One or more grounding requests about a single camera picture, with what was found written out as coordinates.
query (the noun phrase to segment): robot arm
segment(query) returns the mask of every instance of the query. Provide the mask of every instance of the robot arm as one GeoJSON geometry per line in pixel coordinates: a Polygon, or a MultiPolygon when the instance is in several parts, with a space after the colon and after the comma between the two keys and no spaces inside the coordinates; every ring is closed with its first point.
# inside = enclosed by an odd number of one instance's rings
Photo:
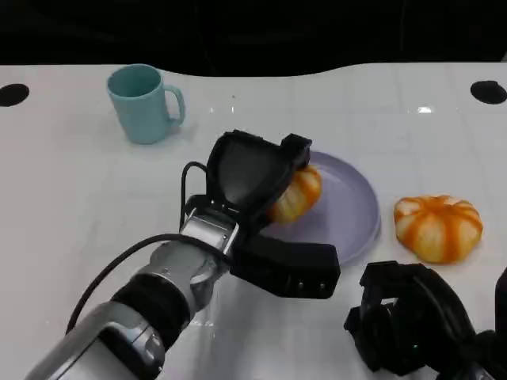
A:
{"type": "Polygon", "coordinates": [[[269,223],[266,211],[307,165],[310,144],[296,135],[280,146],[239,131],[222,136],[207,164],[206,195],[187,202],[180,233],[161,235],[172,241],[160,245],[150,263],[83,318],[26,379],[156,378],[166,351],[226,272],[280,297],[329,298],[340,275],[332,245],[258,234],[269,223]]]}
{"type": "Polygon", "coordinates": [[[479,334],[457,294],[422,264],[372,263],[360,284],[363,300],[345,329],[372,371],[403,376],[429,366],[439,380],[507,378],[507,270],[497,282],[496,331],[479,334]]]}

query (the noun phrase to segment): small pumpkin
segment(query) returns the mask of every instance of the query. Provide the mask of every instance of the small pumpkin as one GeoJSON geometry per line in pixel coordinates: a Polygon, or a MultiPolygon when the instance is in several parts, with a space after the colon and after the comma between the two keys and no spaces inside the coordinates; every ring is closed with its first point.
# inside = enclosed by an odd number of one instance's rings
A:
{"type": "Polygon", "coordinates": [[[403,198],[395,205],[398,240],[423,261],[447,264],[465,258],[482,235],[474,206],[451,196],[403,198]]]}
{"type": "Polygon", "coordinates": [[[291,184],[275,202],[269,212],[274,222],[294,222],[306,214],[320,198],[322,178],[318,170],[311,165],[295,172],[291,184]]]}

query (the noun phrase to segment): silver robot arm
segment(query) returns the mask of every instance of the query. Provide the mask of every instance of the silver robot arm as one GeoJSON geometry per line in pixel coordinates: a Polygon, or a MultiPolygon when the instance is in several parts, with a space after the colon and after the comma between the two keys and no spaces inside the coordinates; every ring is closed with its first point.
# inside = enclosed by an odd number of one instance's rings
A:
{"type": "MultiPolygon", "coordinates": [[[[186,220],[180,234],[228,255],[238,225],[211,215],[186,220]]],[[[150,263],[111,301],[95,308],[28,374],[26,380],[153,379],[166,351],[210,301],[223,261],[194,245],[160,245],[150,263]]]]}

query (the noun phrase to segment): black hole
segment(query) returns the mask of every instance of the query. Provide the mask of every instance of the black hole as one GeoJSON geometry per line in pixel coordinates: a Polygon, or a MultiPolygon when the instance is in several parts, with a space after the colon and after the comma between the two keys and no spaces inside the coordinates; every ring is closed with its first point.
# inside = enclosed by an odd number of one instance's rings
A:
{"type": "Polygon", "coordinates": [[[19,105],[28,97],[30,89],[21,83],[13,83],[12,85],[4,85],[0,89],[0,107],[10,107],[19,105]]]}
{"type": "Polygon", "coordinates": [[[476,82],[470,91],[475,99],[488,105],[499,105],[507,100],[507,91],[496,81],[476,82]]]}

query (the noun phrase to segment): mug handle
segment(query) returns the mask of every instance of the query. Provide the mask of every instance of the mug handle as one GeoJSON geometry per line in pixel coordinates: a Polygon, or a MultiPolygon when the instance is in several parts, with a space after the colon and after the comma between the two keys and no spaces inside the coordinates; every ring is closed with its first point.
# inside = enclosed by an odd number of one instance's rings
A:
{"type": "Polygon", "coordinates": [[[181,125],[181,123],[183,123],[183,120],[185,119],[186,114],[186,107],[185,101],[183,100],[183,94],[181,93],[180,89],[174,87],[173,85],[164,85],[164,90],[173,93],[174,96],[176,97],[177,106],[180,109],[180,117],[177,119],[172,119],[171,122],[174,122],[176,125],[181,125]]]}

